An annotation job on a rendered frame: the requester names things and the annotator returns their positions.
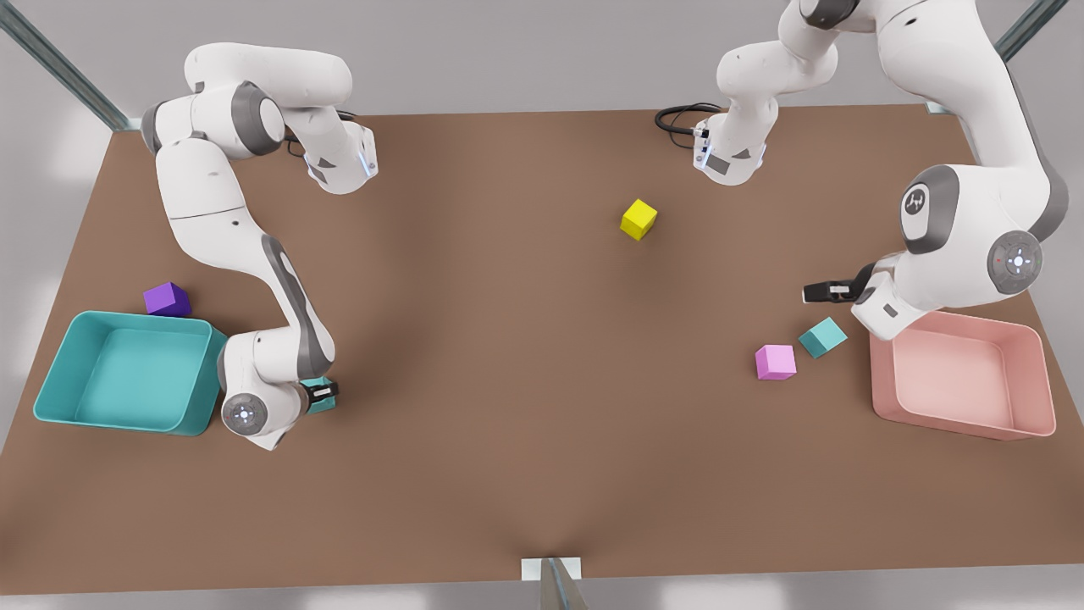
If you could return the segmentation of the pink plastic tray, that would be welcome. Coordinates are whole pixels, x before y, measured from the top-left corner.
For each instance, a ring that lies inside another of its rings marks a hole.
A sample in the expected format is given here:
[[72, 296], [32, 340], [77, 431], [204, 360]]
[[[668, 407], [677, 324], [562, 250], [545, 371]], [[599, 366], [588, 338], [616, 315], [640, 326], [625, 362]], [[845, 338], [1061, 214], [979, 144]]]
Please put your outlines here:
[[1044, 343], [1022, 324], [934, 312], [870, 337], [872, 408], [889, 421], [999, 441], [1056, 431]]

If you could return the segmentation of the silver frame post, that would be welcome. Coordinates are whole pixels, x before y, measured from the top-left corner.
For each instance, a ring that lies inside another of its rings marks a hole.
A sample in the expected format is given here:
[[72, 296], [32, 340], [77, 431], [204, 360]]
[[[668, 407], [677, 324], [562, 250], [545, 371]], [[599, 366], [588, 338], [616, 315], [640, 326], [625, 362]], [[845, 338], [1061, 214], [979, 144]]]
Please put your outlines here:
[[1046, 24], [1050, 22], [1061, 10], [1064, 10], [1071, 0], [1031, 0], [1025, 8], [1025, 12], [1015, 20], [1014, 24], [1004, 31], [998, 39], [993, 42], [995, 52], [1005, 64], [1008, 74], [1014, 72], [1009, 68], [1009, 61], [1015, 57]]
[[0, 0], [0, 31], [35, 59], [64, 88], [112, 131], [137, 131], [141, 121], [129, 117], [96, 85], [59, 51], [10, 0]]
[[589, 610], [579, 589], [580, 557], [522, 558], [520, 579], [539, 582], [539, 610]]

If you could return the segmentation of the yellow cube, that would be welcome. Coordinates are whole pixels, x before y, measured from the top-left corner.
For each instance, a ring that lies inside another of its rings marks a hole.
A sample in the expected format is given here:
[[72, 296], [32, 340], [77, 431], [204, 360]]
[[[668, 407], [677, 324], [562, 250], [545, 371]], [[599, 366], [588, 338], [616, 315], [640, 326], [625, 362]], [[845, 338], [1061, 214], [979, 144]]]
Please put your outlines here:
[[657, 219], [657, 209], [636, 198], [621, 217], [620, 229], [634, 241], [642, 241]]

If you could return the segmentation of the pink cube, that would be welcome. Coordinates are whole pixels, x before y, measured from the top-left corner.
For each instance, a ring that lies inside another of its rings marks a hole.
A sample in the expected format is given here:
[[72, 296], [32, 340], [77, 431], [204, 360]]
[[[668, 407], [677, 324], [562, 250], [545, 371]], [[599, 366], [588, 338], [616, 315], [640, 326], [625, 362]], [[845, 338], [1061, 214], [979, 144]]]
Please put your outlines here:
[[754, 352], [756, 377], [759, 380], [786, 380], [797, 372], [791, 345], [763, 345]]

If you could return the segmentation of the teal blue cube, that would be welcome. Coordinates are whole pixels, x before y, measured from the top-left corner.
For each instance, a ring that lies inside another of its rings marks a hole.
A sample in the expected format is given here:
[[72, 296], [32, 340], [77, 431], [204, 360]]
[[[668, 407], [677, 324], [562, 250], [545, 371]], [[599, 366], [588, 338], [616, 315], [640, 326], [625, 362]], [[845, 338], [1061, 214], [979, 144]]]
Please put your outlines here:
[[826, 355], [835, 347], [848, 339], [846, 332], [839, 327], [833, 317], [825, 317], [812, 328], [799, 336], [799, 343], [813, 358]]
[[321, 413], [335, 408], [340, 387], [330, 378], [301, 380], [304, 389], [301, 414]]

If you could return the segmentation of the purple cube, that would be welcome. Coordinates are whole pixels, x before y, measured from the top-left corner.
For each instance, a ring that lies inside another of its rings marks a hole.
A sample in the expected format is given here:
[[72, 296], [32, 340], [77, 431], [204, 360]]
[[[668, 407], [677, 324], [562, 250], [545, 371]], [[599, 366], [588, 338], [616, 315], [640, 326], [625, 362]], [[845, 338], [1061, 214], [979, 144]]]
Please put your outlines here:
[[143, 293], [147, 315], [186, 317], [192, 313], [188, 293], [175, 282], [166, 282]]

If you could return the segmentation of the teal plastic tray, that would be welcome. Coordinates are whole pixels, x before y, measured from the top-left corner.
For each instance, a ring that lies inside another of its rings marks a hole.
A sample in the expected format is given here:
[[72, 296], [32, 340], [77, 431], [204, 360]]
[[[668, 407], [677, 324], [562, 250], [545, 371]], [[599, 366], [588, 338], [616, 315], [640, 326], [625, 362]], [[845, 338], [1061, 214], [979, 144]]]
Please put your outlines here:
[[86, 310], [70, 320], [33, 412], [40, 421], [201, 434], [225, 343], [202, 319]]

